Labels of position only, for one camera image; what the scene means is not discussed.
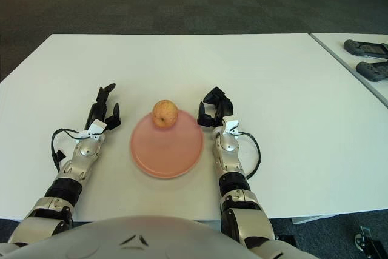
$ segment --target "small object on floor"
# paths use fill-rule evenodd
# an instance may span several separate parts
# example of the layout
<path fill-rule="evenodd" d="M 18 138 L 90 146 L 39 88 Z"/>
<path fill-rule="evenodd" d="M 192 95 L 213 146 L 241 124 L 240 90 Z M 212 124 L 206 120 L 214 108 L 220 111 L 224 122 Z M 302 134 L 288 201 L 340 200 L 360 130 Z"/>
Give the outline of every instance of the small object on floor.
<path fill-rule="evenodd" d="M 354 243 L 358 250 L 365 253 L 368 259 L 388 259 L 380 241 L 374 240 L 368 227 L 360 226 L 361 233 L 354 238 Z"/>

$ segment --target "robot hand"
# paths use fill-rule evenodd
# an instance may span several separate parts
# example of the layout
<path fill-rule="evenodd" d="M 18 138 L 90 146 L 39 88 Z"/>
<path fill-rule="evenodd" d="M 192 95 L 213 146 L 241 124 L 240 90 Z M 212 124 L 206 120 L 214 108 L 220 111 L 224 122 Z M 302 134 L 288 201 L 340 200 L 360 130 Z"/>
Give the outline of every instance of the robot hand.
<path fill-rule="evenodd" d="M 262 258 L 297 258 L 291 254 L 303 252 L 285 242 L 275 241 L 272 225 L 250 189 L 238 158 L 238 120 L 233 116 L 232 102 L 218 87 L 206 95 L 204 102 L 216 107 L 215 117 L 212 118 L 205 113 L 204 103 L 201 102 L 197 122 L 202 126 L 216 127 L 213 131 L 213 154 L 221 193 L 221 232 Z M 300 256 L 315 258 L 310 254 Z"/>
<path fill-rule="evenodd" d="M 77 136 L 71 136 L 76 140 L 73 157 L 60 168 L 60 159 L 58 159 L 60 155 L 53 153 L 59 173 L 44 197 L 38 200 L 12 233 L 8 243 L 24 246 L 70 229 L 75 204 L 90 176 L 93 163 L 99 157 L 105 138 L 103 133 L 121 124 L 117 103 L 113 115 L 105 119 L 108 94 L 114 88 L 113 83 L 99 89 L 96 103 L 90 109 L 84 131 L 78 133 L 71 130 L 77 133 Z M 68 130 L 56 131 L 53 139 L 57 133 L 62 131 L 67 132 Z"/>

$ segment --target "white bracket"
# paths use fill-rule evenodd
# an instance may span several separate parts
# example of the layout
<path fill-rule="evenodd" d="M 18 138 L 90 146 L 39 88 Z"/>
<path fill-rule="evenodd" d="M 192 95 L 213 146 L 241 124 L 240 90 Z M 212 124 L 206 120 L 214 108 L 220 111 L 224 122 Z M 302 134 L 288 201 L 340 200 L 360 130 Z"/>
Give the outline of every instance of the white bracket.
<path fill-rule="evenodd" d="M 100 137 L 103 138 L 103 132 L 105 130 L 105 128 L 107 127 L 107 124 L 98 120 L 98 119 L 95 119 L 94 122 L 92 122 L 92 124 L 90 125 L 90 127 L 87 129 L 87 130 L 83 130 L 82 132 L 79 132 L 77 134 L 77 140 L 76 142 L 78 143 L 81 139 L 81 138 L 92 138 L 96 141 L 98 141 L 100 139 Z"/>

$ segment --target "gray carpet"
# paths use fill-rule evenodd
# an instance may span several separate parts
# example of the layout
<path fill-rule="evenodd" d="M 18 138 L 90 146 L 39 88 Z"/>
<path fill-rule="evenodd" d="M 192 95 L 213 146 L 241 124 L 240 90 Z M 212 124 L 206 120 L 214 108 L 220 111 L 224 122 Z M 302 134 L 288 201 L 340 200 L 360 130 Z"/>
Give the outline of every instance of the gray carpet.
<path fill-rule="evenodd" d="M 52 33 L 388 33 L 388 0 L 1 0 L 0 80 Z M 302 225 L 272 220 L 278 234 L 321 258 L 364 258 L 360 224 L 388 249 L 388 211 Z M 0 242 L 17 223 L 0 220 Z"/>

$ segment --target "pink plate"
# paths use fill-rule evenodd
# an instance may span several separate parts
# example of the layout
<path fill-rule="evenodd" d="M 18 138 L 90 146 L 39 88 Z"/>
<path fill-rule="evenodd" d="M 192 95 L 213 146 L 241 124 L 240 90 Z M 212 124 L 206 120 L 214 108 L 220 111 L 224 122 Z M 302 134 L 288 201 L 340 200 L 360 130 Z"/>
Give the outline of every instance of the pink plate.
<path fill-rule="evenodd" d="M 203 133 L 196 119 L 179 110 L 178 120 L 169 129 L 157 128 L 146 115 L 132 133 L 132 157 L 141 170 L 155 177 L 172 178 L 185 174 L 202 152 Z"/>

